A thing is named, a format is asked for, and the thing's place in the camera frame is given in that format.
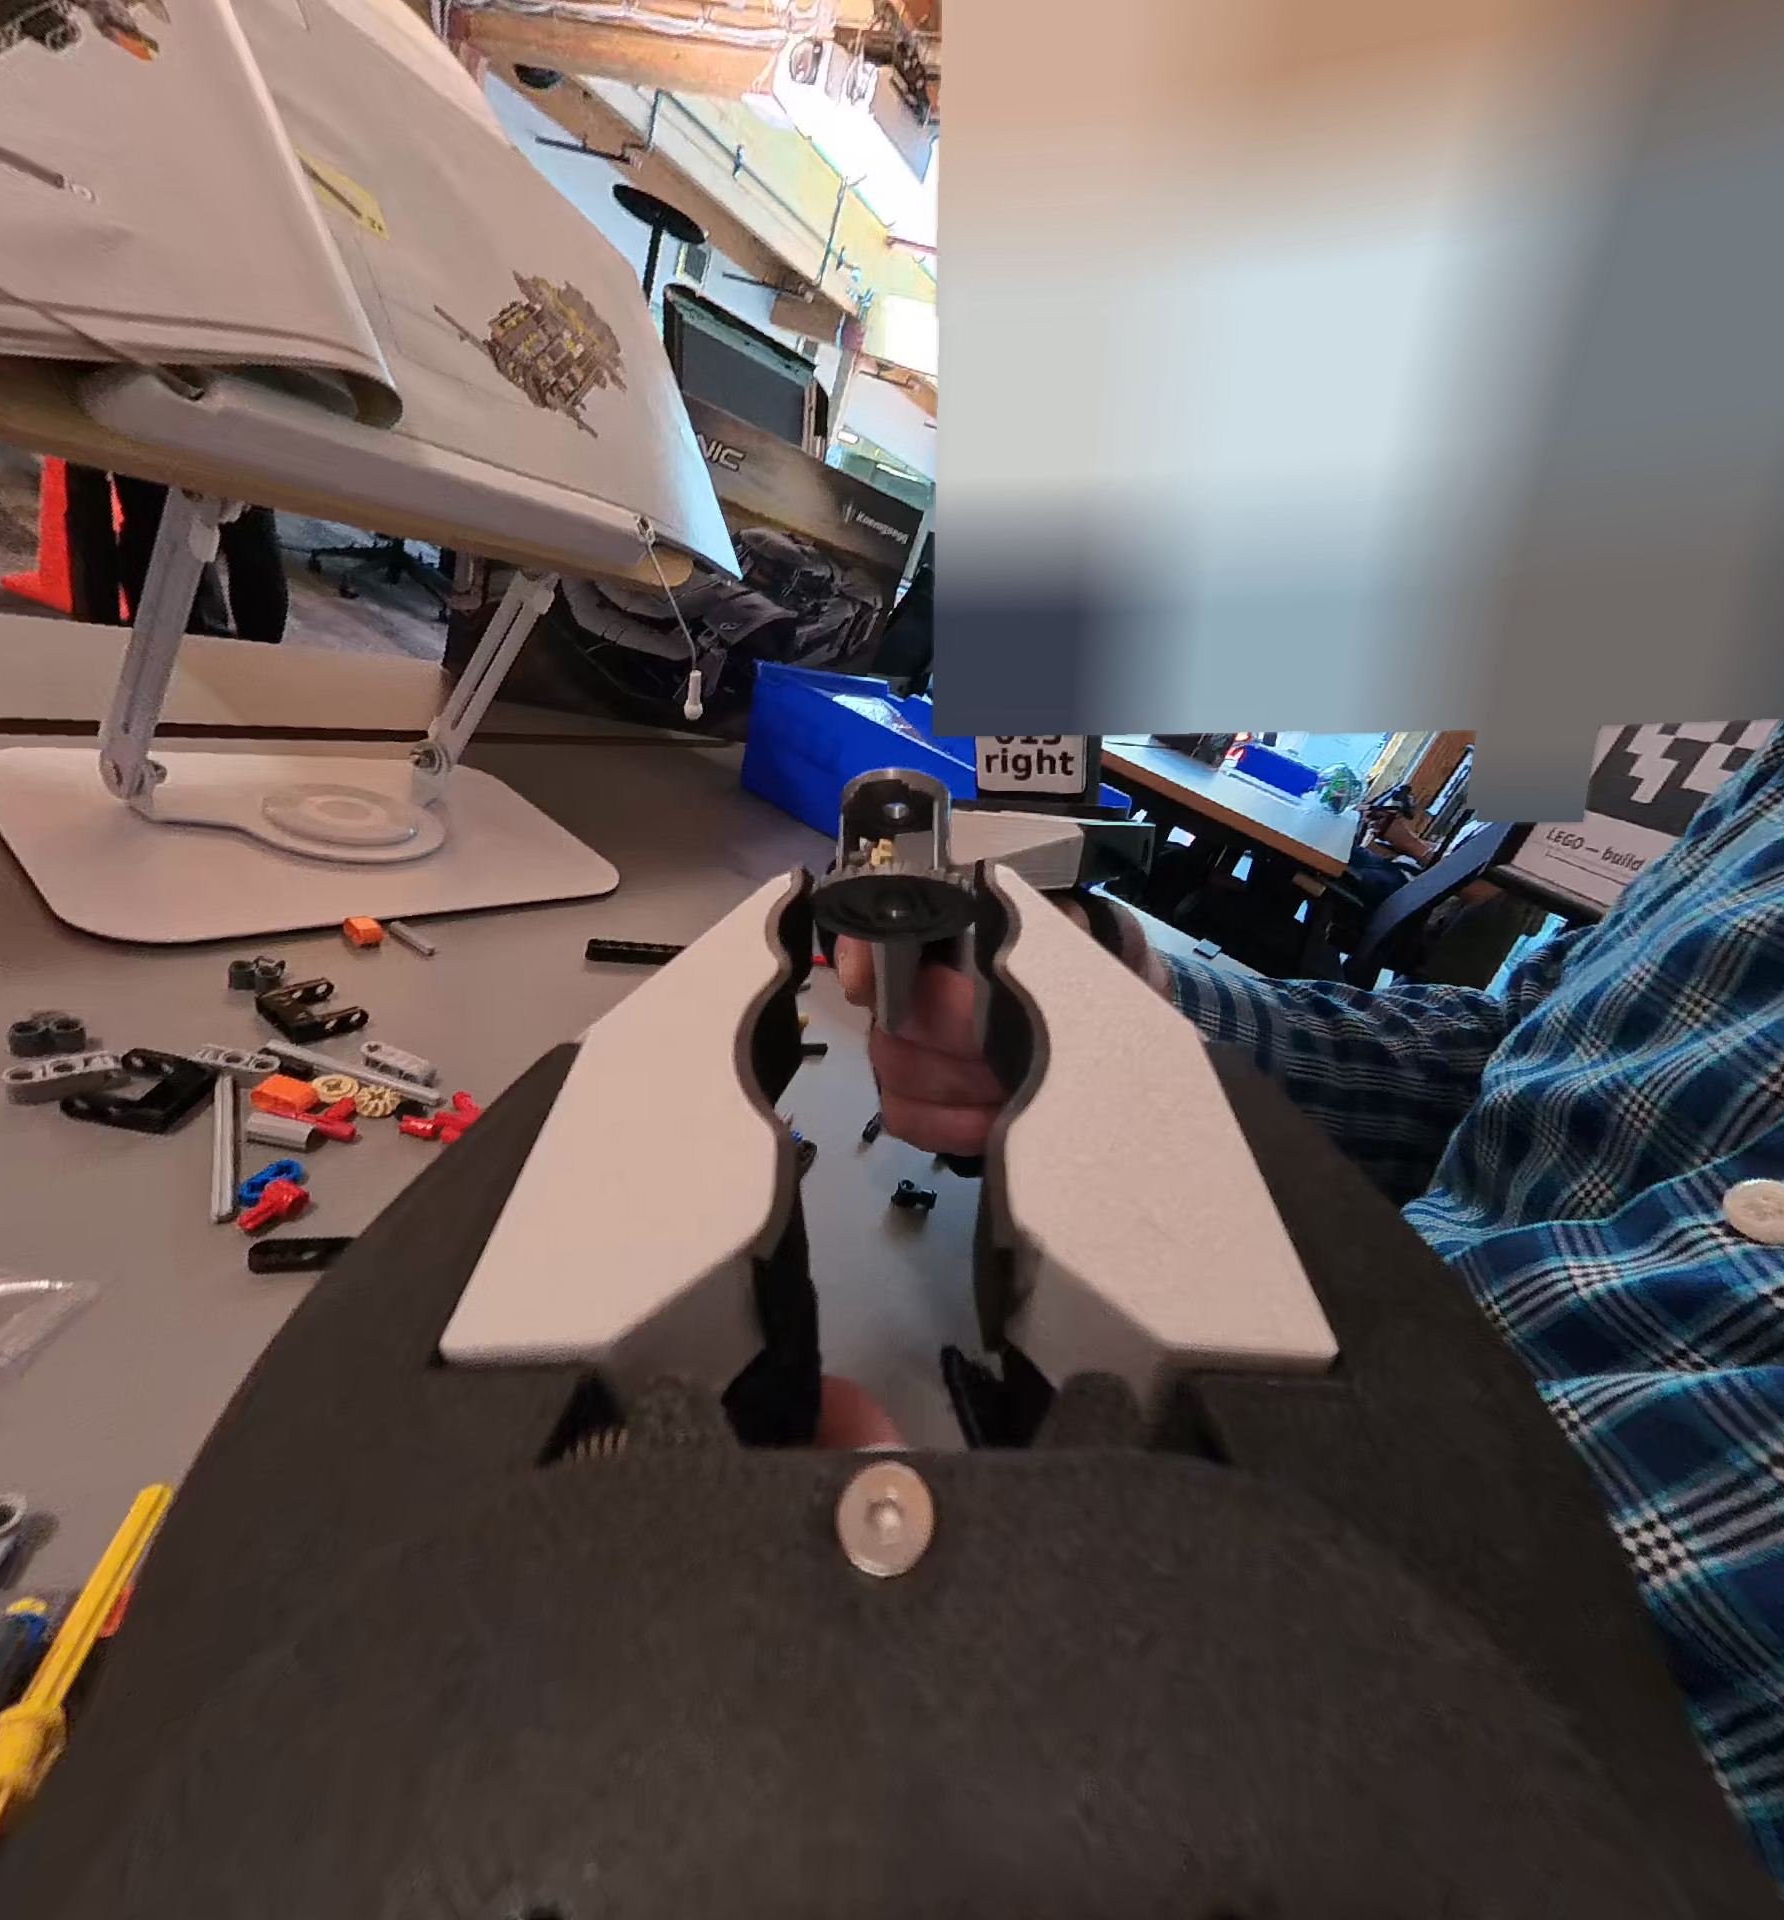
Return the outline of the lego instruction booklet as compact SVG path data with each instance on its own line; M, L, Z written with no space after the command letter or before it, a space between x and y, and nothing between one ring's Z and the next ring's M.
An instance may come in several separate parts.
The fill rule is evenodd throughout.
M402 3L0 3L0 441L737 570L636 278Z

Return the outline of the person's right forearm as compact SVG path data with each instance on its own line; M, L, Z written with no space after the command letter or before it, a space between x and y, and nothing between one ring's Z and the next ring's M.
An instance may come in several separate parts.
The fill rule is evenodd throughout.
M1145 976L1209 1045L1244 1053L1397 1205L1468 1197L1481 1161L1459 1130L1511 1027L1552 992L1577 935L1533 948L1499 991L1274 980L1146 950Z

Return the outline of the person's right hand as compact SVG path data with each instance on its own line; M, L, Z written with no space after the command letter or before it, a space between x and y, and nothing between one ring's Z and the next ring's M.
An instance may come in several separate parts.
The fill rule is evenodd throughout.
M1054 895L1050 902L1155 992L1172 995L1170 952L1149 941L1145 921L1131 907L1100 891ZM884 1130L933 1155L983 1157L1009 1092L985 1057L975 976L938 958L921 958L903 992L903 1018L885 1027L877 948L839 939L831 969L847 1000L874 1018L866 1057Z

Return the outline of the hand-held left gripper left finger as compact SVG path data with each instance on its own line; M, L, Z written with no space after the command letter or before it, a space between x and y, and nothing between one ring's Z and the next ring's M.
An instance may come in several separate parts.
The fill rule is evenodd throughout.
M681 1379L760 1446L820 1414L795 1139L813 879L760 884L575 1043L450 1321L453 1367L568 1362L616 1402Z

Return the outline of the yellow and blue lego parts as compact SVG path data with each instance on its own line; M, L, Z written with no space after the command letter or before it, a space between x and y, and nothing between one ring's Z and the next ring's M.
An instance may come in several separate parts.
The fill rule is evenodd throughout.
M66 1707L92 1651L110 1638L135 1574L174 1501L170 1483L144 1487L50 1629L31 1682L0 1707L0 1829L33 1799L66 1743Z

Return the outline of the white book stand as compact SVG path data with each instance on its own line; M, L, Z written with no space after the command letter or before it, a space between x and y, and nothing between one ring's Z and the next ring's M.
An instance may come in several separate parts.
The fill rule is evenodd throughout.
M0 360L0 438L117 454L172 489L146 610L97 748L0 746L0 842L49 912L87 935L189 946L330 926L352 914L443 917L603 899L616 865L499 778L465 772L472 731L549 608L557 576L522 572L465 679L401 760L264 750L154 753L185 639L180 597L232 508L316 496L382 533L450 533L518 564L624 559L619 509L546 509L467 479L402 432L209 372L177 397L148 372L81 380Z

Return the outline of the person's torso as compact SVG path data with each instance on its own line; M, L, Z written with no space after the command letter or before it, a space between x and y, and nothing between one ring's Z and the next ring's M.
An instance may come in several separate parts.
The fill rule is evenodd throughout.
M1481 1069L1407 1219L1592 1471L1784 1887L1784 725L1609 917L1448 1008Z

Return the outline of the background desk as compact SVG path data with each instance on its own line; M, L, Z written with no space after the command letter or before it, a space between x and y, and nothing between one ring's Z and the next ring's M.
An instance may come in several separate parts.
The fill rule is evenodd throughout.
M1149 736L1103 738L1102 772L1162 838L1183 835L1216 872L1282 869L1309 899L1346 876L1349 847L1368 825L1363 805L1329 812L1312 795L1289 797Z

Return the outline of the black office chair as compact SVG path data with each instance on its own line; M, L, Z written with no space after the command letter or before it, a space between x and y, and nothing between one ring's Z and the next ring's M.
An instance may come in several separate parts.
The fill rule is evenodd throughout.
M1340 964L1354 986L1385 974L1415 985L1488 989L1521 939L1539 933L1549 912L1494 878L1521 849L1528 827L1484 825L1375 907Z
M356 542L316 545L301 550L306 570L334 586L337 596L359 600L365 591L416 590L446 612L452 607L452 578L442 549L416 541L365 536Z

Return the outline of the black lego fork piece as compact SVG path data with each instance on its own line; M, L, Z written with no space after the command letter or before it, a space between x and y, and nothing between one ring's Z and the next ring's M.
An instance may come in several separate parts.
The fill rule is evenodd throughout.
M329 976L286 978L252 996L258 1020L294 1045L319 1045L370 1026L367 1008L334 1000Z

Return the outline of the black lego frame piece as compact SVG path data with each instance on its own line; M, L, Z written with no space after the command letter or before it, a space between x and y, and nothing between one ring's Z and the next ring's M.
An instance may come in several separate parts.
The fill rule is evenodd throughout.
M208 1104L217 1082L217 1072L197 1058L149 1046L127 1048L117 1063L122 1088L68 1093L60 1102L62 1117L166 1136Z

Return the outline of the dark grey lego differential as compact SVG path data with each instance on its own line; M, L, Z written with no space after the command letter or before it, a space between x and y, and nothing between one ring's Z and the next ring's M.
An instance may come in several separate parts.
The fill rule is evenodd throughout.
M952 852L952 797L933 777L866 770L841 793L830 869L811 886L815 924L863 944L956 939L975 912Z

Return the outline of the white desk sign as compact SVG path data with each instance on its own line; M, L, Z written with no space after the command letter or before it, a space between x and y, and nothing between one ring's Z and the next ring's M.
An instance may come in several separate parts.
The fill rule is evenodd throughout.
M1495 867L1571 910L1611 910L1771 731L1762 721L1604 728L1577 822L1539 825Z

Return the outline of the light grey three-hole lego beam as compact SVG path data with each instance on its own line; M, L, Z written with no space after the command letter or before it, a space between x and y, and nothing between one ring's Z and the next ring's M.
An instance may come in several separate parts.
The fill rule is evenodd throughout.
M90 1051L13 1060L0 1072L0 1088L13 1105L44 1105L107 1092L126 1077L121 1057Z

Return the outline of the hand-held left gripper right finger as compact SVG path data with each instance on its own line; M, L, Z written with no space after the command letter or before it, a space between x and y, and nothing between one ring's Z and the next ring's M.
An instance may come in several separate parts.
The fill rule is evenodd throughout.
M973 878L985 1149L970 1442L1030 1445L1056 1392L1324 1378L1337 1335L1194 1026L1015 867Z

